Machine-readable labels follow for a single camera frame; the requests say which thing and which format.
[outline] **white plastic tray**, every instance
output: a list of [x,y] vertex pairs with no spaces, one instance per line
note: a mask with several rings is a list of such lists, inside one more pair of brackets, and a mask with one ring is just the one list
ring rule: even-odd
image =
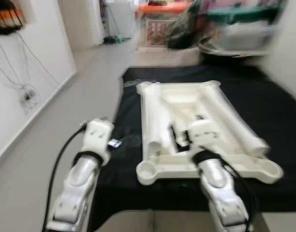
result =
[[161,178],[199,178],[188,152],[178,153],[170,129],[173,126],[177,143],[183,145],[179,132],[187,130],[198,116],[210,119],[213,131],[219,134],[215,143],[206,146],[242,177],[267,184],[282,177],[281,167],[265,156],[269,146],[245,124],[219,85],[217,81],[137,85],[141,94],[143,157],[136,172],[141,184],[151,185]]

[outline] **green object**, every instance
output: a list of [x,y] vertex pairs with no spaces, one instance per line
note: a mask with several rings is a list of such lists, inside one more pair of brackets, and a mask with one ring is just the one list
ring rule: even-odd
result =
[[208,13],[209,21],[234,24],[250,23],[267,18],[266,7],[230,7],[212,10]]

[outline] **black cloth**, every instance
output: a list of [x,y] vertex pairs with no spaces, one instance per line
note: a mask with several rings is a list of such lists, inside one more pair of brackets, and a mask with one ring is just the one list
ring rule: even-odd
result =
[[[271,146],[269,159],[284,170],[284,177],[267,185],[246,179],[259,198],[261,212],[296,211],[296,102],[255,67],[195,66],[129,68],[123,75],[123,95],[113,135],[122,145],[100,171],[89,218],[88,232],[123,210],[208,211],[198,179],[157,180],[151,186],[137,181],[142,160],[141,99],[136,84],[204,82],[218,80],[221,89],[245,122]],[[239,183],[236,192],[247,195]]]

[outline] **gray floor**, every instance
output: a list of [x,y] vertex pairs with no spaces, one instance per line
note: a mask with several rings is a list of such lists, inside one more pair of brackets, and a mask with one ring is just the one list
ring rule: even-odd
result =
[[[49,175],[61,146],[83,120],[113,118],[120,96],[119,77],[127,67],[160,64],[154,55],[134,55],[133,47],[131,42],[98,47],[75,82],[50,104],[0,166],[0,232],[40,231]],[[160,59],[172,57],[172,54],[159,55]],[[79,136],[65,152],[53,198],[61,191],[63,177],[81,144]],[[157,218],[157,232],[215,231],[208,213],[158,212]],[[101,231],[148,232],[152,229],[150,219],[149,212],[119,214]],[[293,222],[282,225],[287,227]]]

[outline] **baseboard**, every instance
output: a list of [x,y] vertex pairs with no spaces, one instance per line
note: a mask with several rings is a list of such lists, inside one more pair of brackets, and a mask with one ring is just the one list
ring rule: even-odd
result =
[[73,73],[62,83],[62,85],[44,102],[42,107],[40,107],[31,118],[23,125],[23,127],[18,131],[15,136],[10,140],[10,142],[4,147],[4,149],[0,152],[0,165],[7,158],[13,148],[21,141],[24,135],[28,132],[28,130],[33,126],[39,116],[45,111],[45,109],[49,106],[49,104],[62,92],[68,89],[75,80],[77,73]]

